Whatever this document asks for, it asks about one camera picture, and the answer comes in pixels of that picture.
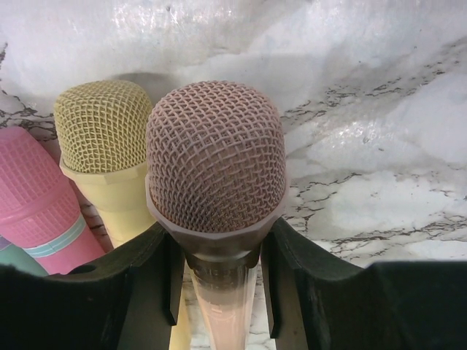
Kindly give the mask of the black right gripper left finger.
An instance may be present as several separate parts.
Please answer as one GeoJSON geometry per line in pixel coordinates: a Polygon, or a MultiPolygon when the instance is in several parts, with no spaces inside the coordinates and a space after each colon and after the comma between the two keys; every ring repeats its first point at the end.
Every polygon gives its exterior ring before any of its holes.
{"type": "Polygon", "coordinates": [[[160,226],[66,275],[1,267],[3,349],[185,349],[185,257],[160,226]]]}

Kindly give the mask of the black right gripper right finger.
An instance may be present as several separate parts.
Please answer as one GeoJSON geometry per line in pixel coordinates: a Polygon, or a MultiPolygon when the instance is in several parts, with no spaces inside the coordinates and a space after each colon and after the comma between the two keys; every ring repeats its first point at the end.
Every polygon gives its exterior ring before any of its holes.
{"type": "Polygon", "coordinates": [[[466,263],[360,268],[277,220],[261,248],[278,349],[464,349],[466,263]]]}

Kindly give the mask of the mint green toy microphone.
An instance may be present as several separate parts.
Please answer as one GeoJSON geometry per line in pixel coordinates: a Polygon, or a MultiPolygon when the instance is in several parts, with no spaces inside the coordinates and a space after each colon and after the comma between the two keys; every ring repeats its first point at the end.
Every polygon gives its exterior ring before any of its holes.
{"type": "Polygon", "coordinates": [[[1,237],[1,264],[13,265],[20,271],[35,276],[47,276],[47,271],[23,249],[1,237]]]}

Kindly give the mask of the pink toy microphone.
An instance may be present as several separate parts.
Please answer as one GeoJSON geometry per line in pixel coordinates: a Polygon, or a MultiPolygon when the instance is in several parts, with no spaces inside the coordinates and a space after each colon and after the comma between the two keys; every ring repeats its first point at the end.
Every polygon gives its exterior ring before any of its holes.
{"type": "Polygon", "coordinates": [[[49,274],[104,255],[77,196],[47,150],[25,129],[1,129],[1,236],[49,274]]]}

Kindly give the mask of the beige toy microphone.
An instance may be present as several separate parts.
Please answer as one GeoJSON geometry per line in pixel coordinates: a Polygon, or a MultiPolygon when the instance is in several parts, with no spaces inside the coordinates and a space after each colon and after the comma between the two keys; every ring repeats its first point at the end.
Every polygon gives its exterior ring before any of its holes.
{"type": "Polygon", "coordinates": [[[155,105],[146,140],[147,207],[185,253],[210,345],[244,349],[260,245],[287,199],[279,112],[252,87],[196,82],[155,105]]]}

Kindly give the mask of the yellow toy microphone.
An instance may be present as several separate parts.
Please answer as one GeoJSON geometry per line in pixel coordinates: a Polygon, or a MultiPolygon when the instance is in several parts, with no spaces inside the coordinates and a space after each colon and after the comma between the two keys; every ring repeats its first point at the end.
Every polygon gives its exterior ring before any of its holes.
{"type": "Polygon", "coordinates": [[[57,98],[65,176],[97,210],[112,251],[94,275],[112,299],[112,348],[188,349],[184,256],[149,213],[145,130],[152,103],[125,80],[89,82],[57,98]]]}

